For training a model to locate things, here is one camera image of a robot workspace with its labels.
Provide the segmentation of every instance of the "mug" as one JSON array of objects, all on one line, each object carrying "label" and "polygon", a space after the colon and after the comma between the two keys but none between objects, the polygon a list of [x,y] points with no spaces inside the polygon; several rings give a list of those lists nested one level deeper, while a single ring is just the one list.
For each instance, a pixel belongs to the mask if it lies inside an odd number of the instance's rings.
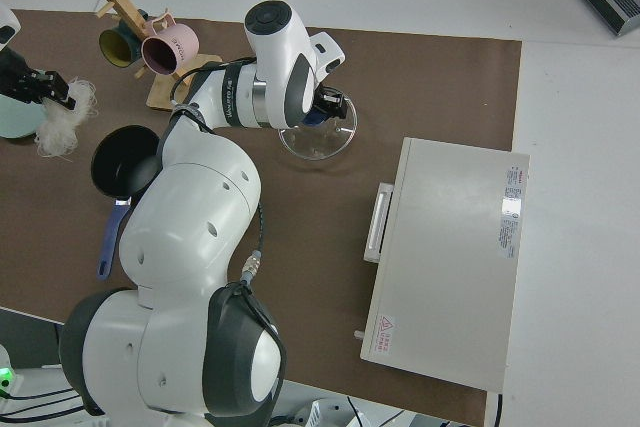
[{"label": "mug", "polygon": [[[156,32],[153,24],[167,21],[167,27]],[[156,74],[170,75],[198,54],[200,44],[196,33],[184,24],[176,24],[173,16],[165,12],[146,23],[147,37],[142,42],[142,58]]]},{"label": "mug", "polygon": [[[149,15],[139,10],[147,20]],[[142,41],[132,32],[124,20],[118,22],[113,29],[105,30],[98,39],[100,50],[105,58],[116,67],[128,67],[142,57],[140,47]]]}]

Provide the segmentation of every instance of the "dark green mug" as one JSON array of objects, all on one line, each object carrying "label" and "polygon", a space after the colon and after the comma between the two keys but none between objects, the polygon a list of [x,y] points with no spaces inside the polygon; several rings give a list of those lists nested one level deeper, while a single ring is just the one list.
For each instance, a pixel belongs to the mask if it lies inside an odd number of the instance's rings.
[{"label": "dark green mug", "polygon": [[[147,20],[149,15],[144,10],[138,10],[140,15]],[[124,20],[112,29],[105,30],[98,39],[102,55],[116,67],[129,67],[142,57],[140,46],[142,41],[129,28]]]}]

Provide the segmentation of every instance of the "teal plate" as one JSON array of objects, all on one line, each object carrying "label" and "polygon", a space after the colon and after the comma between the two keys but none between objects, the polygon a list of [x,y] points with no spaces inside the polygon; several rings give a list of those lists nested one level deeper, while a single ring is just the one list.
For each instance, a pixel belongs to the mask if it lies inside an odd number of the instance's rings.
[{"label": "teal plate", "polygon": [[0,137],[19,139],[34,134],[45,118],[41,104],[25,104],[0,95]]}]

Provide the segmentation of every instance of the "green light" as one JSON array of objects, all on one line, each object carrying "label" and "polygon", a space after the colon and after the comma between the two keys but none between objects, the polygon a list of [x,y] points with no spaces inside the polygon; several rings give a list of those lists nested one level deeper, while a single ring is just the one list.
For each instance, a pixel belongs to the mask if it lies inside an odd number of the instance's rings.
[{"label": "green light", "polygon": [[13,372],[11,372],[11,369],[7,367],[0,369],[0,379],[11,381],[11,379],[13,379]]}]

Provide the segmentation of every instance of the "warning label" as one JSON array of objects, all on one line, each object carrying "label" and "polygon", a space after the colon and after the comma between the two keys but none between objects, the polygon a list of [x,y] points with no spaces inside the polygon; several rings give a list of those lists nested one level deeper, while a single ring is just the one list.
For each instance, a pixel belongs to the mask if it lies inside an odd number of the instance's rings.
[{"label": "warning label", "polygon": [[373,351],[376,354],[389,355],[391,350],[391,341],[393,339],[393,331],[396,326],[396,319],[389,315],[378,315],[378,323],[376,325],[375,345]]},{"label": "warning label", "polygon": [[513,259],[518,252],[518,229],[522,214],[522,193],[526,178],[524,170],[513,166],[507,171],[507,181],[502,198],[502,216],[498,234],[500,255]]}]

